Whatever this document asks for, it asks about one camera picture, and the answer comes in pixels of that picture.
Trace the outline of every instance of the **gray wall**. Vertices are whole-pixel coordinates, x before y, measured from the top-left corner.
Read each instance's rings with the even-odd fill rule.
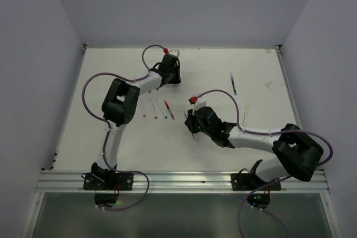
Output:
[[[104,47],[270,47],[307,1],[61,0],[80,38]]]
[[[59,0],[0,0],[0,237],[19,237],[81,63]]]
[[[325,170],[345,237],[356,237],[356,0],[309,0],[283,58],[304,128],[331,141]]]

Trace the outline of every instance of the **white tabletop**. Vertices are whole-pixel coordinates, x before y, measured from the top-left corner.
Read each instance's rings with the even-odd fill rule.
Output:
[[[249,148],[221,148],[202,133],[195,140],[184,125],[184,110],[191,108],[191,95],[210,89],[233,94],[229,73],[233,72],[237,96],[243,114],[248,104],[247,128],[282,128],[295,123],[288,92],[275,50],[263,49],[179,49],[181,84],[168,85],[141,96],[147,117],[139,105],[134,119],[126,127],[118,152],[118,168],[141,171],[233,171],[251,168],[259,159],[273,155]],[[89,170],[97,159],[104,138],[104,123],[84,110],[81,90],[85,81],[97,72],[114,72],[126,78],[146,73],[138,48],[89,48],[70,106],[58,147],[55,170]],[[146,53],[151,67],[162,60],[162,50]],[[98,77],[88,86],[89,108],[102,115],[101,105],[113,77]],[[157,109],[154,119],[149,99],[165,99],[176,118],[164,119]],[[223,121],[234,122],[234,104],[221,93],[207,95]]]

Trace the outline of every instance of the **blue marker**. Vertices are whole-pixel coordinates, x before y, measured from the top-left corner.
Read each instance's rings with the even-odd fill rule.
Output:
[[[234,85],[233,74],[230,72],[229,75],[230,75],[230,81],[232,82],[232,87],[233,87],[234,95],[237,95],[237,92],[235,91],[235,85]]]

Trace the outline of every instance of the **marker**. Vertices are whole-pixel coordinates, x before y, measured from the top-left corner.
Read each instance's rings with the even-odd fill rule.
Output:
[[[187,115],[186,115],[186,112],[184,111],[184,115],[185,115],[185,118],[186,118],[186,120],[187,120]],[[191,132],[191,135],[192,135],[192,137],[193,137],[193,139],[195,140],[195,136],[194,136],[194,134]]]
[[[154,103],[152,102],[152,100],[150,99],[151,101],[151,107],[152,107],[152,113],[154,114],[154,118],[157,119],[157,114],[156,114],[156,111],[155,111],[155,106],[154,106]]]
[[[237,92],[235,91],[235,85],[234,85],[234,79],[233,79],[233,73],[230,72],[229,73],[230,75],[230,81],[232,82],[232,87],[233,87],[233,92],[234,92],[234,95],[237,95]]]
[[[165,119],[167,119],[167,115],[166,115],[166,113],[165,113],[163,107],[161,106],[161,104],[160,104],[157,100],[156,100],[156,104],[157,104],[159,110],[161,111],[163,117],[165,117]]]
[[[139,105],[140,105],[140,109],[141,109],[141,113],[143,114],[143,117],[146,117],[146,113],[144,110],[143,103],[141,102],[141,99],[139,99]]]
[[[248,109],[249,109],[249,105],[247,104],[244,108],[244,115],[243,115],[243,126],[245,127],[246,123],[247,123],[247,117],[248,117]]]
[[[167,101],[166,101],[166,100],[163,100],[163,102],[165,103],[166,108],[167,108],[167,110],[168,110],[168,113],[171,115],[172,120],[174,120],[174,119],[175,119],[175,117],[174,117],[174,115],[173,115],[173,113],[172,113],[172,111],[171,111],[170,107],[168,106]]]

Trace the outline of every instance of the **red marker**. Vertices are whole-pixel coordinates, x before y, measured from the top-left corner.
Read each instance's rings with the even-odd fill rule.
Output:
[[[174,119],[175,119],[175,117],[174,117],[174,115],[173,115],[173,113],[172,113],[172,111],[171,111],[170,107],[168,106],[167,101],[166,101],[166,100],[163,100],[163,102],[165,103],[166,108],[167,108],[167,110],[168,110],[168,113],[171,115],[172,120],[174,120]]]

